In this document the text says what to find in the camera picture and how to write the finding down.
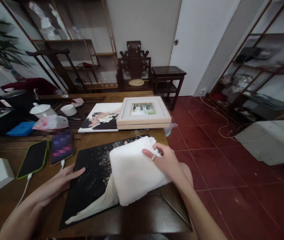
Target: hand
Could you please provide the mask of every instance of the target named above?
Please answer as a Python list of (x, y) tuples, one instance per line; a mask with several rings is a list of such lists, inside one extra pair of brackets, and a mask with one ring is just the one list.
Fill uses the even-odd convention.
[[(181, 176), (184, 176), (174, 151), (169, 146), (155, 143), (152, 147), (153, 149), (157, 148), (162, 155), (162, 157), (155, 157), (153, 162), (164, 174), (170, 177), (173, 182), (177, 181)], [(142, 149), (142, 152), (149, 158), (153, 157), (153, 153), (147, 149)]]
[(85, 168), (82, 168), (73, 173), (73, 168), (74, 164), (64, 168), (49, 181), (38, 187), (25, 200), (34, 202), (41, 207), (46, 206), (61, 192), (69, 188), (72, 179), (81, 176), (85, 171)]

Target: blue box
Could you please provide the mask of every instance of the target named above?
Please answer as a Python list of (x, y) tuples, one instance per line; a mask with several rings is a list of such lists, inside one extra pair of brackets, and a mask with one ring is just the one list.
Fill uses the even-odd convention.
[(21, 122), (6, 134), (12, 137), (27, 136), (33, 131), (32, 127), (35, 123), (36, 122)]

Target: white teacup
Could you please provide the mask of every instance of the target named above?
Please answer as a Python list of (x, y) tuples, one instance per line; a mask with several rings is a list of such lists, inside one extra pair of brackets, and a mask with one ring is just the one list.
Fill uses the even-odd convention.
[(73, 116), (77, 113), (75, 106), (72, 104), (61, 107), (61, 111), (67, 116)]

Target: printed photo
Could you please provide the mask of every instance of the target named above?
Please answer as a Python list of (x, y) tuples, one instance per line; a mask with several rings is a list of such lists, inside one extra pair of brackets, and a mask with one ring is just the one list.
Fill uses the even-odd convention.
[(153, 103), (133, 103), (131, 116), (155, 114)]
[(78, 132), (114, 132), (122, 103), (97, 103)]

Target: power cord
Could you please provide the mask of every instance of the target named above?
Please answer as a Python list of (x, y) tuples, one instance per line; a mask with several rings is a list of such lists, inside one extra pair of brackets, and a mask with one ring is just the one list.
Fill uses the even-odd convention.
[(64, 165), (65, 165), (65, 160), (63, 159), (63, 160), (61, 161), (61, 170), (60, 170), (60, 172), (61, 172), (62, 169), (64, 168)]
[[(228, 132), (228, 137), (223, 136), (220, 131), (221, 131), (222, 128), (227, 127), (227, 126), (229, 125), (229, 120), (228, 120), (225, 116), (223, 116), (221, 113), (217, 112), (217, 111), (216, 111), (216, 109), (217, 109), (216, 107), (212, 107), (212, 106), (206, 104), (206, 103), (203, 101), (203, 99), (201, 98), (201, 95), (202, 95), (202, 94), (200, 94), (200, 99), (201, 99), (201, 101), (202, 101), (205, 105), (209, 106), (210, 108), (213, 108), (213, 111), (214, 111), (214, 112), (216, 112), (217, 114), (219, 114), (219, 115), (221, 115), (222, 117), (224, 117), (224, 118), (226, 119), (226, 121), (227, 121), (227, 124), (226, 124), (225, 126), (222, 126), (222, 127), (219, 128), (219, 134), (220, 134), (222, 137), (224, 137), (224, 138), (230, 138), (230, 139), (232, 139), (233, 141), (236, 141), (236, 142), (246, 143), (246, 142), (255, 142), (255, 141), (257, 141), (257, 140), (263, 138), (264, 136), (270, 134), (270, 133), (266, 133), (266, 134), (262, 135), (261, 137), (255, 139), (255, 140), (251, 140), (251, 141), (239, 141), (239, 140), (234, 139), (235, 136), (230, 137), (230, 133), (233, 132), (233, 130), (231, 130), (230, 132)], [(238, 133), (239, 129), (240, 129), (242, 126), (247, 125), (247, 124), (251, 124), (251, 123), (245, 123), (245, 124), (242, 124), (241, 126), (239, 126), (238, 129), (237, 129), (237, 131), (236, 131), (236, 133), (235, 133), (235, 135)]]
[(12, 216), (12, 214), (14, 213), (14, 211), (17, 209), (17, 207), (18, 207), (18, 206), (20, 205), (20, 203), (22, 202), (22, 199), (23, 199), (23, 197), (24, 197), (24, 195), (25, 195), (26, 189), (28, 188), (29, 181), (30, 181), (32, 175), (33, 175), (32, 173), (30, 173), (30, 174), (28, 175), (28, 181), (26, 182), (25, 189), (24, 189), (24, 192), (23, 192), (23, 194), (22, 194), (22, 197), (21, 197), (21, 199), (20, 199), (18, 205), (16, 205), (15, 209), (13, 210), (13, 212), (10, 214), (10, 216), (8, 217), (8, 219), (7, 219), (7, 220), (5, 221), (5, 223), (3, 224), (3, 226), (2, 226), (0, 232), (2, 232), (2, 230), (3, 230), (4, 227), (5, 227), (5, 225), (7, 224), (8, 220), (10, 219), (10, 217)]

